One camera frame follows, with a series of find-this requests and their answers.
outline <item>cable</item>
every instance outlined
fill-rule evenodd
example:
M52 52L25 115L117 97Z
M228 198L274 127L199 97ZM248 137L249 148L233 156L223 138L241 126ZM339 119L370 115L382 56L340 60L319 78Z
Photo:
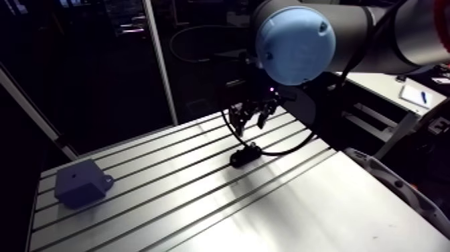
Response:
M191 59L187 59L187 58L183 58L180 55L178 55L177 53L175 53L175 50L173 49L173 41L175 40L175 38L184 33L184 32L188 32L191 31L193 29L200 29L200 28L207 28L207 27L212 27L212 28L229 28L229 29L246 29L245 27L234 27L234 26L226 26L226 25L199 25L199 26L194 26L194 27L189 27L186 29L183 29L179 32L177 32L176 34L174 34L172 36L172 38L170 38L170 42L169 42L169 49L170 52L175 56L175 58L177 58L178 60L187 62L187 63L203 63L203 62L209 62L211 59L210 58L201 58L201 59L197 59L197 60L191 60Z
M370 46L373 43L374 36L378 33L378 31L381 29L381 27L397 12L397 10L408 0L400 0L396 4L394 4L391 8L388 9L388 11L380 18L380 20L377 22L377 24L374 26L374 28L370 31L368 34L366 40L364 43L355 51L353 56L350 58L347 66L344 68L344 71L341 74L340 81L337 83L337 88L341 89L344 85L348 73L355 68L361 60L364 58L364 56L367 53L367 50L370 48ZM227 128L232 132L233 136L245 147L248 147L248 144L245 143L237 134L236 132L231 128L231 125L229 124L228 120L225 118L225 114L223 112L221 102L220 102L220 94L219 94L219 109L220 113L222 115L222 118L227 126ZM313 124L310 126L311 133L297 146L292 147L291 149L288 149L286 151L280 151L280 152L265 152L263 151L263 155L269 155L269 156L278 156L278 155L287 155L290 153L293 153L294 151L297 151L298 149L301 149L303 146L308 144L309 141L314 137L315 131L317 131L316 127L318 126L318 119L317 119L317 112L316 117L314 118Z

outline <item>aluminum table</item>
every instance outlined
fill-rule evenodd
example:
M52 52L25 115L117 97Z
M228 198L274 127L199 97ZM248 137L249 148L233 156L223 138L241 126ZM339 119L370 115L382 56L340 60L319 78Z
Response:
M256 120L243 138L267 151L310 133L282 108L263 130ZM29 250L450 251L439 231L318 137L237 170L228 162L240 148L216 113L96 153L85 159L116 182L78 210L53 196L67 165L43 172Z

